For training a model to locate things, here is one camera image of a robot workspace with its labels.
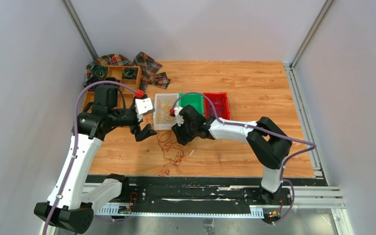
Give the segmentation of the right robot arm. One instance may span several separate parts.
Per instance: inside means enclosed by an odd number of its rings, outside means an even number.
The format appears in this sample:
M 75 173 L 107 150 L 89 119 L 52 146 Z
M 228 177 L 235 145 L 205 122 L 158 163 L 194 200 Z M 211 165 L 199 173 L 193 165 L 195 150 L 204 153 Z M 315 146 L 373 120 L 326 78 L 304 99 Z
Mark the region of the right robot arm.
M 177 123 L 171 130 L 177 142 L 187 145 L 194 138 L 226 139 L 249 144 L 263 165 L 260 197 L 273 204 L 280 197 L 282 164 L 290 152 L 292 142 L 268 117 L 258 121 L 241 122 L 210 116 L 205 118 L 193 106 L 177 106 L 171 112 Z

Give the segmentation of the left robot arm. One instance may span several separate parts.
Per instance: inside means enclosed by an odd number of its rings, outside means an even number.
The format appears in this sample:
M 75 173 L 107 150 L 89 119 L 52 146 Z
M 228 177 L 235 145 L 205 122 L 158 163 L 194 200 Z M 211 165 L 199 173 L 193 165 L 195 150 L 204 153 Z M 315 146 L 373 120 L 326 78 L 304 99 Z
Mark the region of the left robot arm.
M 110 174 L 99 186 L 83 193 L 88 172 L 106 135 L 117 127 L 128 126 L 136 141 L 156 135 L 150 125 L 140 127 L 143 117 L 155 110 L 153 101 L 142 90 L 131 88 L 131 107 L 118 110 L 118 92 L 125 84 L 100 81 L 92 87 L 91 112 L 75 108 L 69 152 L 60 176 L 47 200 L 34 208 L 34 214 L 44 221 L 43 234 L 49 226 L 83 234 L 94 214 L 111 200 L 131 203 L 129 179 L 123 175 Z

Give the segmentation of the wooden compartment tray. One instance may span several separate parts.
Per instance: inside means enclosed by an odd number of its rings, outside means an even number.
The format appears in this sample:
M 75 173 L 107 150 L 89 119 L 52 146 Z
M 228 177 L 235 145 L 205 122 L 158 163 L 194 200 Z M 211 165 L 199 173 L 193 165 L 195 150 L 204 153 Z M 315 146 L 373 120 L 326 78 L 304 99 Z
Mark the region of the wooden compartment tray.
M 137 66 L 106 66 L 108 67 L 108 72 L 106 78 L 103 80 L 111 80 L 125 84 L 126 86 L 138 90 L 140 83 L 141 83 L 141 70 Z M 91 70 L 92 66 L 86 73 L 85 82 L 91 78 Z M 138 77 L 136 80 L 125 80 L 122 79 L 122 71 L 125 68 L 137 68 L 138 69 Z M 124 107 L 129 108 L 132 104 L 134 98 L 134 93 L 128 90 L 127 88 L 119 86 L 119 92 L 117 97 L 117 107 L 116 109 L 122 109 Z

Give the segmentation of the white plastic bin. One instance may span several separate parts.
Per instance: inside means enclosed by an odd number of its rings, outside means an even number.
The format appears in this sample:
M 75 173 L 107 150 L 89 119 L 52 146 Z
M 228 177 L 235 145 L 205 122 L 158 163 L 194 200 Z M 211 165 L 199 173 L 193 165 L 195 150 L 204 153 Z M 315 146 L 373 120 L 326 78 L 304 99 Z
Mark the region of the white plastic bin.
M 170 115 L 170 109 L 178 97 L 178 93 L 155 94 L 153 123 L 156 131 L 170 130 L 177 123 L 176 118 Z

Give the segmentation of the green plastic bin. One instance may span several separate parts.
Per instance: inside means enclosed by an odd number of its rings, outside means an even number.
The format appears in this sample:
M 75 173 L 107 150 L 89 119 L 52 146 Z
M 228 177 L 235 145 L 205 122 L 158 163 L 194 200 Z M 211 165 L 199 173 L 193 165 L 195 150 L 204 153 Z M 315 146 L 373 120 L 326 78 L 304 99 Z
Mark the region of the green plastic bin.
M 203 97 L 199 94 L 188 94 L 184 97 L 181 97 L 178 101 L 180 107 L 186 107 L 187 105 L 191 105 L 199 114 L 204 115 L 204 101 Z

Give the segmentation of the rolled dark tie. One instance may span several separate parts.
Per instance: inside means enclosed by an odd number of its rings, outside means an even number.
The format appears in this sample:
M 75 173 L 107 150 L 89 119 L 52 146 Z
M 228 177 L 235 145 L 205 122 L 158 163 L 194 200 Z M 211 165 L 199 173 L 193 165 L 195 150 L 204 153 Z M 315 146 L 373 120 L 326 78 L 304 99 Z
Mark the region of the rolled dark tie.
M 91 77 L 100 77 L 100 78 L 106 78 L 108 72 L 108 67 L 103 65 L 94 65 L 92 66 L 90 73 Z
M 137 77 L 138 77 L 138 69 L 137 68 L 125 68 L 122 71 L 122 79 L 136 80 Z
M 102 81 L 103 78 L 99 77 L 99 76 L 93 76 L 91 78 L 89 78 L 86 82 L 85 82 L 85 87 L 95 83 L 95 82 L 99 82 L 99 81 Z

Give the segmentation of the plaid cloth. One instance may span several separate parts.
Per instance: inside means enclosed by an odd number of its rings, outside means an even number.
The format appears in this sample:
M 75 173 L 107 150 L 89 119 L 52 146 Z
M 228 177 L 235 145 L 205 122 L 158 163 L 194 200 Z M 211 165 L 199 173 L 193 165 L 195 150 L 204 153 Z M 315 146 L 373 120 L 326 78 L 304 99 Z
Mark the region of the plaid cloth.
M 160 72 L 162 64 L 156 62 L 152 57 L 144 52 L 137 54 L 133 61 L 121 54 L 108 54 L 95 59 L 86 66 L 86 73 L 91 66 L 138 66 L 141 68 L 140 90 L 145 91 L 148 85 L 167 89 L 171 80 L 165 72 Z

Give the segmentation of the red plastic bin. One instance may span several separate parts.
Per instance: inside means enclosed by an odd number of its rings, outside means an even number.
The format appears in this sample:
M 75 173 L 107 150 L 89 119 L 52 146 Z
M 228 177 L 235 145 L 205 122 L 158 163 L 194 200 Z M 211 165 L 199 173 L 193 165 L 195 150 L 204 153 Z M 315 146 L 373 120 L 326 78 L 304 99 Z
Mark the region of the red plastic bin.
M 217 116 L 223 119 L 231 119 L 227 93 L 203 93 L 213 103 Z M 208 100 L 204 101 L 204 117 L 214 116 L 214 112 Z

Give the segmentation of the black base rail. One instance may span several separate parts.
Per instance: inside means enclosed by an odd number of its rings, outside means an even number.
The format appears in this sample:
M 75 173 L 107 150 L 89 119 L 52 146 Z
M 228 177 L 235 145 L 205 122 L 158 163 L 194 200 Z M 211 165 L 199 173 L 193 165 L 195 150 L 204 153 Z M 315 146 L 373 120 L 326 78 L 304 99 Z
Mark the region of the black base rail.
M 161 214 L 240 215 L 252 206 L 279 209 L 292 202 L 285 183 L 274 196 L 260 188 L 260 177 L 159 177 L 130 176 L 125 196 L 110 200 L 138 212 Z

